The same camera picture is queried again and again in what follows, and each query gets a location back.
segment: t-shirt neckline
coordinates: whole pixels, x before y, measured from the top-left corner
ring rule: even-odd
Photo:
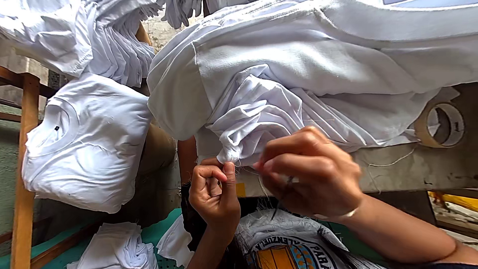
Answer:
[[[45,108],[45,118],[37,127],[39,128],[39,133],[46,132],[46,129],[50,130],[47,128],[50,127],[49,125],[52,125],[52,122],[49,120],[56,116],[51,110],[48,109],[48,106],[58,106],[66,112],[69,119],[68,130],[60,139],[47,146],[34,146],[29,144],[29,141],[27,141],[25,145],[28,149],[28,157],[39,157],[60,150],[71,143],[78,133],[79,121],[75,108],[69,102],[57,97],[52,97],[48,101]]]

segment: fingernail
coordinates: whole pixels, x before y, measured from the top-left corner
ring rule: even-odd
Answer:
[[[265,171],[271,171],[272,170],[272,160],[268,160],[264,166],[263,166]]]
[[[224,172],[234,173],[234,164],[232,162],[227,162],[224,164]]]

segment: tape roll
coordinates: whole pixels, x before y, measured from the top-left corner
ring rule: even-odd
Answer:
[[[428,116],[432,109],[439,108],[445,112],[450,121],[450,135],[443,143],[437,142],[428,130]],[[436,102],[429,103],[414,122],[415,135],[421,140],[421,144],[436,148],[454,147],[460,142],[465,133],[465,121],[460,111],[451,103]]]

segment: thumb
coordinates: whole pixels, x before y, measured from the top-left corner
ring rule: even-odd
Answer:
[[[224,197],[231,197],[237,199],[236,194],[236,167],[234,163],[227,162],[222,168],[223,173],[226,175],[227,181],[221,182],[222,195]]]

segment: needle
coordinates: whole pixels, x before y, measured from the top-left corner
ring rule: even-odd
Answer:
[[[277,203],[277,206],[274,210],[274,213],[272,214],[272,218],[271,220],[274,219],[276,213],[277,213],[277,210],[279,209],[279,206],[281,205],[281,201],[285,198],[285,195],[287,194],[287,191],[290,189],[291,185],[292,185],[292,180],[294,179],[293,176],[289,176],[288,180],[287,180],[287,185],[285,186],[284,188],[284,191],[282,192],[282,196],[281,196],[281,199],[279,200],[279,202]]]

